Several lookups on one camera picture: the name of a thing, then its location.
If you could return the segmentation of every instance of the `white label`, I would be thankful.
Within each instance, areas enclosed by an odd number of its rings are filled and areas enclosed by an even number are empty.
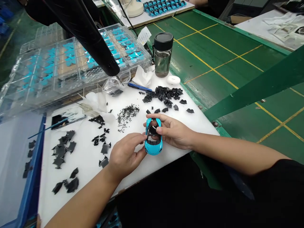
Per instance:
[[[148,41],[152,34],[150,33],[147,27],[144,27],[138,35],[137,41],[140,42],[142,45]]]

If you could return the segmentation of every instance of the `blue model car body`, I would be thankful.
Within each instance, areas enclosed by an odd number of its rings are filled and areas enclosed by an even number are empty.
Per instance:
[[[161,127],[161,125],[162,125],[161,120],[160,119],[155,119],[155,120],[157,122],[157,125],[159,127]],[[162,151],[162,136],[159,135],[159,140],[157,140],[157,141],[150,141],[149,140],[149,135],[151,136],[151,134],[149,132],[151,121],[152,121],[151,118],[147,119],[146,135],[148,136],[148,138],[145,141],[145,149],[146,149],[146,152],[148,154],[150,154],[150,155],[157,155],[157,154],[159,154]]]

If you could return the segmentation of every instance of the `white work surface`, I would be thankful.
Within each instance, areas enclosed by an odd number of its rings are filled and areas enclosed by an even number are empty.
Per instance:
[[[161,79],[156,77],[154,74],[150,88],[155,89],[157,86],[181,88],[180,85],[168,85],[166,83],[166,78]],[[108,102],[107,111],[109,112],[113,109],[112,114],[115,115],[115,119],[120,111],[126,106],[131,104],[139,105],[140,111],[138,115],[133,117],[132,121],[127,124],[127,128],[124,128],[124,133],[117,131],[121,128],[118,127],[116,120],[112,123],[106,122],[101,129],[98,129],[100,125],[96,122],[89,122],[88,120],[90,117],[86,117],[82,121],[72,123],[57,130],[47,130],[45,132],[38,205],[38,213],[42,220],[42,227],[49,222],[49,220],[76,194],[76,192],[84,187],[102,169],[102,167],[98,166],[99,160],[104,158],[104,155],[101,153],[102,143],[98,146],[94,146],[92,139],[97,135],[103,134],[104,127],[110,128],[110,133],[106,134],[106,142],[111,142],[113,148],[114,144],[128,133],[142,133],[145,131],[143,123],[147,120],[147,109],[153,113],[158,108],[161,110],[165,108],[164,103],[159,101],[157,98],[153,98],[152,102],[143,103],[142,99],[145,95],[139,94],[138,92],[140,90],[127,86],[123,91],[124,92],[117,97],[107,95],[106,101]],[[175,111],[174,108],[172,108],[165,114],[178,119],[194,131],[219,135],[217,130],[185,91],[184,94],[181,95],[181,99],[187,100],[187,104],[183,105],[179,103],[179,100],[172,99],[171,101],[173,102],[173,105],[177,104],[179,111]],[[61,114],[64,110],[75,105],[77,104],[71,104],[64,108],[60,108],[53,113],[49,113],[46,119],[46,126],[51,125],[52,116]],[[194,113],[190,114],[186,112],[188,108],[193,109]],[[58,144],[58,139],[65,136],[66,132],[69,130],[74,130],[76,132],[71,141],[76,142],[77,145],[72,154],[69,152],[66,153],[64,158],[65,163],[61,165],[61,169],[55,169],[56,166],[52,164],[55,157],[52,156],[53,151],[51,149]],[[112,148],[109,149],[108,154],[106,155],[109,159],[111,159]],[[122,180],[113,196],[189,152],[190,150],[180,150],[164,143],[162,152],[156,156],[148,154],[139,167]],[[67,193],[65,187],[62,186],[60,191],[54,195],[52,189],[55,187],[56,183],[61,182],[64,179],[67,179],[70,182],[71,179],[69,179],[69,177],[72,171],[77,167],[79,170],[79,173],[76,175],[79,179],[78,189],[74,193]]]
[[[274,35],[272,35],[268,32],[268,30],[271,29],[272,27],[274,27],[275,25],[268,25],[264,21],[262,21],[264,18],[273,18],[273,17],[283,16],[283,15],[284,15],[284,13],[282,13],[280,11],[272,10],[272,11],[269,11],[262,15],[259,15],[257,17],[254,17],[252,19],[249,19],[248,21],[244,21],[240,24],[237,24],[237,25],[235,25],[235,27],[242,29],[246,32],[252,33],[256,36],[267,39],[278,45],[285,46],[281,40],[279,40]]]
[[[161,15],[158,15],[158,16],[155,16],[155,17],[150,17],[146,12],[143,12],[141,15],[139,15],[137,17],[130,17],[129,20],[132,23],[133,27],[136,28],[136,27],[143,26],[145,24],[149,24],[149,23],[152,23],[152,22],[155,22],[155,21],[159,21],[161,19],[172,16],[174,14],[182,13],[184,11],[187,11],[187,10],[190,10],[190,9],[193,9],[193,8],[194,8],[193,4],[191,4],[189,2],[186,2],[186,6],[180,8],[180,9],[168,11],[164,14],[161,14]],[[117,15],[117,17],[119,19],[121,18],[121,22],[124,25],[126,25],[128,28],[131,28],[131,25],[128,22],[128,20],[124,16],[122,16],[122,12],[120,10],[119,5],[114,5],[114,6],[111,7],[111,9]]]

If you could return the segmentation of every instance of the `green floor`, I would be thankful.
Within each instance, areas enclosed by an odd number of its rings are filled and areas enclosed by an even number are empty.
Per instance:
[[[34,39],[41,26],[23,11],[9,25],[11,38],[0,42],[1,85],[7,80],[21,45]],[[150,24],[148,28],[152,37],[162,31],[174,35],[177,41],[173,45],[171,71],[207,108],[285,56],[195,11]],[[303,94],[304,84],[300,84],[219,120],[232,137],[259,142],[304,164]]]

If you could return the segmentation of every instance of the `clear water bottle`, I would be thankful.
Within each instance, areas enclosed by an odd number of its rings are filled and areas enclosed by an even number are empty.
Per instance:
[[[155,63],[155,74],[164,78],[169,73],[171,54],[173,46],[173,35],[167,32],[156,34],[153,45],[153,57]]]

